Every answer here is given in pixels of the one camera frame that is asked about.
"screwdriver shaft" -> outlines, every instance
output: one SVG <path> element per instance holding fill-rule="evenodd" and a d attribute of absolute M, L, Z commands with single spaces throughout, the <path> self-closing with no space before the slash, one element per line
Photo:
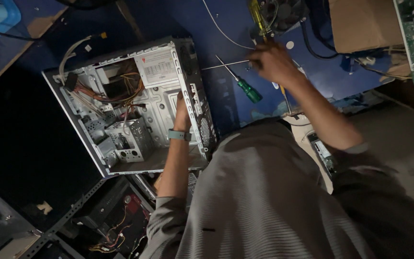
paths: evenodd
<path fill-rule="evenodd" d="M 217 55 L 215 55 L 217 58 L 218 58 L 218 60 L 220 60 L 220 62 L 222 63 L 222 64 L 224 64 L 224 62 L 221 60 L 221 58 L 219 57 L 219 56 L 217 56 Z M 233 71 L 231 71 L 231 69 L 228 67 L 228 66 L 225 66 L 225 68 L 233 75 L 233 77 L 234 77 L 234 79 L 236 80 L 236 81 L 239 81 L 239 79 L 237 78 L 237 76 L 236 76 L 236 74 L 235 73 L 233 73 Z"/>
<path fill-rule="evenodd" d="M 208 69 L 212 69 L 212 68 L 217 68 L 217 67 L 222 67 L 222 66 L 228 66 L 228 65 L 234 65 L 234 64 L 240 64 L 240 63 L 244 63 L 244 62 L 249 62 L 249 60 L 243 60 L 243 61 L 238 61 L 238 62 L 233 62 L 233 63 L 228 63 L 228 64 L 223 64 L 223 65 L 216 65 L 216 66 L 211 66 L 211 67 L 206 67 L 201 69 L 203 70 L 208 70 Z"/>

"smartwatch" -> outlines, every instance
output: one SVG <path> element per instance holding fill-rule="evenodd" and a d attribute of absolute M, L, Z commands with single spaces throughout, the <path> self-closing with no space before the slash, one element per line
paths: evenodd
<path fill-rule="evenodd" d="M 191 141 L 191 133 L 189 132 L 182 132 L 182 131 L 174 131 L 173 129 L 169 129 L 169 139 L 182 139 L 186 141 Z"/>

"cardboard box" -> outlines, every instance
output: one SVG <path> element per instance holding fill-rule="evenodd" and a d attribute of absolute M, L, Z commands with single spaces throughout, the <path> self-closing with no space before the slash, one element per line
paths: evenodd
<path fill-rule="evenodd" d="M 329 0 L 339 53 L 403 44 L 393 0 Z"/>

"cooling fan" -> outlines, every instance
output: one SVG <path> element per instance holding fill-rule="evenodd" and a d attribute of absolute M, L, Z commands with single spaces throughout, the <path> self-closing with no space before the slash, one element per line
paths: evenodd
<path fill-rule="evenodd" d="M 304 0 L 266 0 L 260 5 L 267 29 L 279 34 L 298 28 L 309 13 Z"/>

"hand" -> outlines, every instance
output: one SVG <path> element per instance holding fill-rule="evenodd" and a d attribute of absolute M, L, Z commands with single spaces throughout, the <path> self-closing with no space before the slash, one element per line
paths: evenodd
<path fill-rule="evenodd" d="M 291 88 L 306 80 L 304 74 L 296 68 L 285 47 L 279 43 L 258 44 L 248 58 L 261 77 L 285 88 Z"/>
<path fill-rule="evenodd" d="M 186 108 L 186 100 L 183 97 L 183 93 L 180 91 L 177 95 L 177 114 L 175 115 L 173 130 L 188 132 L 190 128 L 191 121 L 188 109 Z"/>

